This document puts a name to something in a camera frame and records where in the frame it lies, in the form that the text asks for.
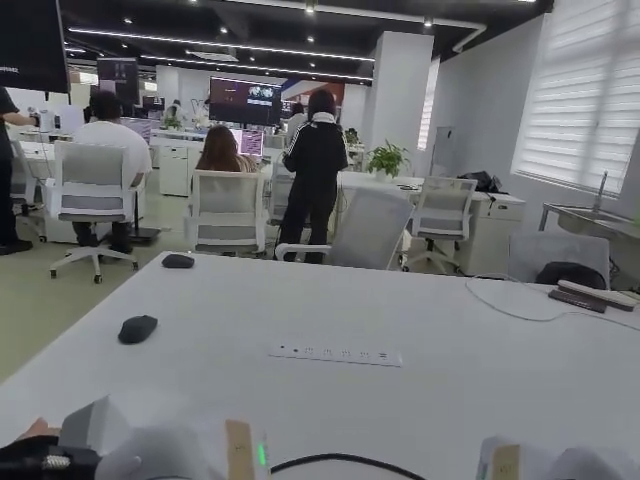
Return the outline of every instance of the window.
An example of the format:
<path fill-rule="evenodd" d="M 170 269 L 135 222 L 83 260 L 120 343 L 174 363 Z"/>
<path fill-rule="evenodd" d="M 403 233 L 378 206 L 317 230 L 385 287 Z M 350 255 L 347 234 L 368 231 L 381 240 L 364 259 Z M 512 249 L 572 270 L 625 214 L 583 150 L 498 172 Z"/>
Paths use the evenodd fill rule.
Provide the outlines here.
<path fill-rule="evenodd" d="M 427 149 L 429 125 L 431 124 L 431 112 L 433 111 L 433 98 L 436 94 L 436 82 L 438 81 L 439 69 L 440 59 L 437 58 L 433 62 L 431 62 L 431 67 L 429 68 L 429 78 L 427 79 L 427 95 L 424 97 L 424 107 L 422 107 L 422 120 L 420 121 L 418 150 Z"/>
<path fill-rule="evenodd" d="M 640 0 L 556 0 L 513 171 L 619 194 L 640 128 Z"/>

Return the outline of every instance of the green plant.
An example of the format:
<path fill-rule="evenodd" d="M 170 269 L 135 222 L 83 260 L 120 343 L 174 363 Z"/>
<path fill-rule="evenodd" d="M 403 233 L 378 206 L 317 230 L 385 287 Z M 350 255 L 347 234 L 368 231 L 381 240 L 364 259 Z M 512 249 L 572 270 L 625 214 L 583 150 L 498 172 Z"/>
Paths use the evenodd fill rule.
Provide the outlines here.
<path fill-rule="evenodd" d="M 369 173 L 384 171 L 391 177 L 397 177 L 400 174 L 400 166 L 408 162 L 404 155 L 409 153 L 409 150 L 392 145 L 388 140 L 386 144 L 386 147 L 378 147 L 370 153 L 371 160 L 367 171 Z"/>
<path fill-rule="evenodd" d="M 358 138 L 358 131 L 355 128 L 348 129 L 346 132 L 344 132 L 344 136 L 349 145 L 360 143 L 360 139 Z"/>
<path fill-rule="evenodd" d="M 172 115 L 167 115 L 164 118 L 162 124 L 165 128 L 174 127 L 176 130 L 180 130 L 182 128 L 182 123 L 180 123 L 180 120 Z"/>

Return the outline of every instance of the ceiling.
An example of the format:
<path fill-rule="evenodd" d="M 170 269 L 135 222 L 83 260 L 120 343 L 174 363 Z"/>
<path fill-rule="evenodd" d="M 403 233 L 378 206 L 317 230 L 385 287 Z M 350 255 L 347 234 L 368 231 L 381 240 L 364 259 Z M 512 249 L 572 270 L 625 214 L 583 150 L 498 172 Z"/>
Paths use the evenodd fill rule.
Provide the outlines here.
<path fill-rule="evenodd" d="M 290 0 L 292 6 L 237 3 L 231 0 L 59 0 L 65 27 L 65 40 L 70 47 L 86 53 L 73 53 L 70 60 L 95 60 L 98 53 L 105 56 L 138 56 L 147 66 L 166 65 L 169 60 L 202 61 L 186 51 L 198 49 L 220 52 L 220 48 L 158 40 L 98 36 L 71 32 L 69 28 L 92 29 L 134 35 L 161 36 L 174 39 L 229 43 L 234 45 L 303 50 L 344 56 L 370 57 L 376 41 L 384 31 L 398 31 L 434 35 L 433 56 L 448 59 L 455 53 L 451 48 L 472 30 L 434 25 L 425 27 L 420 21 L 399 21 L 370 16 L 343 15 L 304 11 L 305 0 Z M 444 18 L 487 25 L 487 31 L 469 43 L 465 49 L 487 41 L 538 15 L 549 11 L 553 0 L 533 3 L 518 0 L 319 0 L 321 7 L 366 9 L 385 14 L 403 14 L 420 18 Z M 125 23 L 128 18 L 132 23 Z M 340 79 L 358 83 L 370 77 L 373 63 L 326 57 L 315 57 L 272 51 L 236 49 L 237 65 L 270 67 L 296 72 L 270 72 L 289 78 L 330 80 L 323 74 L 353 76 Z M 264 74 L 260 70 L 246 70 L 226 65 L 204 65 L 171 62 L 186 68 L 221 70 L 235 73 Z"/>

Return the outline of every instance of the computer mouse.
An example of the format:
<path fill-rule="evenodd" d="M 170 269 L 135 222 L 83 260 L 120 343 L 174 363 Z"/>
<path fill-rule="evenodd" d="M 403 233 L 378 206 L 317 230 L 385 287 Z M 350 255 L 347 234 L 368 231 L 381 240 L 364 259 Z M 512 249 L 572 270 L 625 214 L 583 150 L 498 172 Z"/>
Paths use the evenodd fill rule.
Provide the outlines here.
<path fill-rule="evenodd" d="M 158 319 L 149 315 L 132 317 L 122 324 L 118 340 L 125 345 L 144 342 L 158 326 Z"/>
<path fill-rule="evenodd" d="M 164 268 L 191 268 L 195 260 L 186 255 L 179 255 L 172 253 L 162 259 L 162 266 Z"/>

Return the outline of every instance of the black pants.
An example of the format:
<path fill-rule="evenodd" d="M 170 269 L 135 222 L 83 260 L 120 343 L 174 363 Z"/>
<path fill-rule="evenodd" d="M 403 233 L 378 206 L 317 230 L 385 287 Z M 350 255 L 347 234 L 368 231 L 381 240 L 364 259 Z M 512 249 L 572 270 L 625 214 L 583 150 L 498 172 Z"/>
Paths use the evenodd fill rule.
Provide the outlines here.
<path fill-rule="evenodd" d="M 11 199 L 12 173 L 11 159 L 0 158 L 0 245 L 11 245 L 18 241 L 16 216 L 13 214 Z"/>
<path fill-rule="evenodd" d="M 328 194 L 318 194 L 310 191 L 301 192 L 296 186 L 291 189 L 289 204 L 284 214 L 280 227 L 280 239 L 278 243 L 300 243 L 302 230 L 307 216 L 311 222 L 311 238 L 309 245 L 326 245 L 327 228 L 329 218 L 336 203 L 336 191 L 332 189 Z M 295 253 L 285 255 L 285 261 L 295 261 Z M 320 264 L 324 260 L 321 253 L 308 253 L 305 256 L 305 263 Z"/>
<path fill-rule="evenodd" d="M 97 247 L 98 237 L 91 232 L 91 223 L 73 222 L 73 231 L 76 232 L 78 244 L 81 247 Z M 131 253 L 129 240 L 129 224 L 113 222 L 111 224 L 111 249 L 120 253 Z"/>

